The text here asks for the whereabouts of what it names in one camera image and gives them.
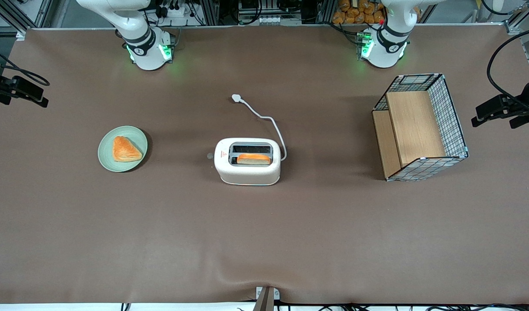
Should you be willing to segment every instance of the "pastry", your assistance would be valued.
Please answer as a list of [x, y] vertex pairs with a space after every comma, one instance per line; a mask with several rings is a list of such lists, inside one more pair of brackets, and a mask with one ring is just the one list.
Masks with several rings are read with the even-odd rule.
[[353, 17], [355, 18], [356, 16], [358, 16], [360, 14], [359, 12], [359, 9], [358, 8], [350, 8], [347, 13], [346, 13], [346, 16], [347, 17]]
[[349, 0], [339, 0], [338, 5], [339, 9], [343, 12], [347, 12], [347, 10], [351, 8], [351, 3], [349, 2]]
[[368, 0], [360, 0], [359, 2], [359, 11], [365, 14], [372, 14], [376, 6], [374, 3], [369, 2]]
[[142, 159], [142, 153], [124, 136], [113, 140], [113, 159], [117, 162], [133, 162]]
[[370, 14], [365, 14], [365, 23], [373, 24], [374, 23], [374, 16], [372, 16]]
[[359, 13], [359, 15], [357, 15], [355, 17], [355, 24], [362, 24], [364, 23], [365, 21], [365, 14], [364, 13]]
[[422, 11], [420, 10], [418, 6], [414, 7], [414, 11], [416, 12], [417, 20], [420, 20], [420, 15], [422, 15]]
[[377, 11], [374, 13], [374, 23], [379, 24], [383, 20], [383, 13], [381, 11]]
[[242, 153], [237, 156], [239, 165], [269, 165], [270, 157], [264, 154]]
[[345, 19], [345, 13], [344, 12], [335, 12], [334, 17], [332, 17], [332, 23], [334, 24], [343, 24], [343, 21]]

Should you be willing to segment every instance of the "metal wire mesh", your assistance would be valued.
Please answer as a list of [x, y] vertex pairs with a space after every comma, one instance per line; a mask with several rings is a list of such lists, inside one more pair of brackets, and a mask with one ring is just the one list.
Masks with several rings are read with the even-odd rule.
[[409, 163], [401, 171], [395, 173], [387, 181], [422, 181], [436, 175], [440, 171], [456, 165], [464, 158], [421, 158]]
[[468, 148], [462, 136], [459, 118], [445, 79], [437, 79], [429, 88], [430, 100], [447, 156], [468, 157]]
[[388, 92], [425, 91], [439, 76], [441, 76], [440, 73], [397, 76], [373, 110], [387, 110], [386, 94]]
[[386, 99], [388, 92], [405, 91], [428, 91], [447, 156], [416, 159], [387, 178], [387, 181], [421, 181], [468, 157], [468, 148], [443, 74], [396, 77], [373, 110], [388, 110]]

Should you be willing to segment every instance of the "white power cord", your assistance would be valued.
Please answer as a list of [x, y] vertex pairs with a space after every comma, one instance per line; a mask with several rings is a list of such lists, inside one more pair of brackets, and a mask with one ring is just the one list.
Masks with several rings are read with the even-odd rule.
[[276, 121], [274, 121], [274, 119], [272, 117], [261, 116], [260, 114], [258, 114], [255, 111], [255, 109], [253, 109], [251, 106], [249, 106], [249, 104], [247, 104], [247, 102], [241, 98], [241, 95], [232, 94], [232, 99], [235, 102], [241, 102], [242, 104], [246, 105], [247, 108], [249, 108], [249, 110], [251, 110], [251, 112], [253, 112], [257, 117], [259, 117], [261, 119], [266, 119], [266, 120], [271, 120], [272, 121], [272, 124], [274, 125], [274, 128], [276, 128], [276, 132], [278, 133], [278, 136], [280, 137], [280, 142], [282, 143], [282, 148], [284, 148], [284, 156], [282, 157], [282, 159], [280, 159], [280, 161], [284, 161], [288, 157], [288, 150], [286, 150], [286, 144], [284, 143], [284, 139], [282, 138], [282, 134], [280, 134], [280, 130], [278, 129], [278, 126], [276, 125]]

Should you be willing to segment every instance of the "bread slice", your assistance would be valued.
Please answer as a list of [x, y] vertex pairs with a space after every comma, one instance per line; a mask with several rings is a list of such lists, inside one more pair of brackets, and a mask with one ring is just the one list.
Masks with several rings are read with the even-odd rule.
[[124, 136], [113, 140], [113, 158], [117, 162], [134, 162], [142, 159], [142, 153]]
[[269, 165], [270, 157], [263, 154], [242, 153], [237, 156], [239, 165]]

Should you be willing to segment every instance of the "plug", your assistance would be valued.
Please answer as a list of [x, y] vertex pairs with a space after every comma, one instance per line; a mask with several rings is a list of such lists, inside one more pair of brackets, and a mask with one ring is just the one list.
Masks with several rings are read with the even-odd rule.
[[241, 95], [239, 94], [232, 94], [232, 99], [235, 102], [241, 102]]

